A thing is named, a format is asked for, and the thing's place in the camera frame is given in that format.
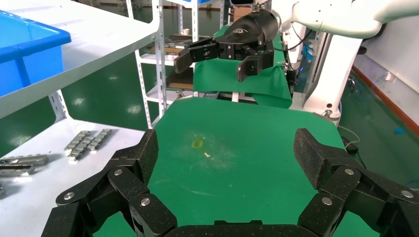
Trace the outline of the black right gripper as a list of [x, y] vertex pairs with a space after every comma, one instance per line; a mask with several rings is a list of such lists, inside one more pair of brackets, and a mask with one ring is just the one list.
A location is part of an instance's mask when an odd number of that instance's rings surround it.
[[240, 60], [237, 81], [257, 76], [273, 67], [275, 49], [273, 40], [278, 34], [281, 19], [269, 10], [251, 12], [235, 21], [223, 35], [205, 38], [185, 46], [174, 59], [174, 71], [180, 74], [192, 63], [214, 58]]

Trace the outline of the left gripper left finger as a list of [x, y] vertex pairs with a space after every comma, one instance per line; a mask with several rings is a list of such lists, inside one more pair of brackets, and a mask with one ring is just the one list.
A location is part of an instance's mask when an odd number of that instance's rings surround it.
[[138, 237], [166, 236], [177, 219], [148, 188], [158, 150], [154, 129], [117, 150], [101, 171], [57, 196], [41, 236], [91, 237], [118, 212]]

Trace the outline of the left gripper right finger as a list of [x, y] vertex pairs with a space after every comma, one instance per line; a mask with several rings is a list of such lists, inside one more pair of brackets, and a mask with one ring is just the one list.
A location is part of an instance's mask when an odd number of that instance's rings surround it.
[[346, 150], [321, 144], [305, 128], [295, 133], [293, 153], [317, 191], [300, 214], [299, 226], [330, 237], [351, 212], [382, 237], [418, 236], [417, 192], [368, 171]]

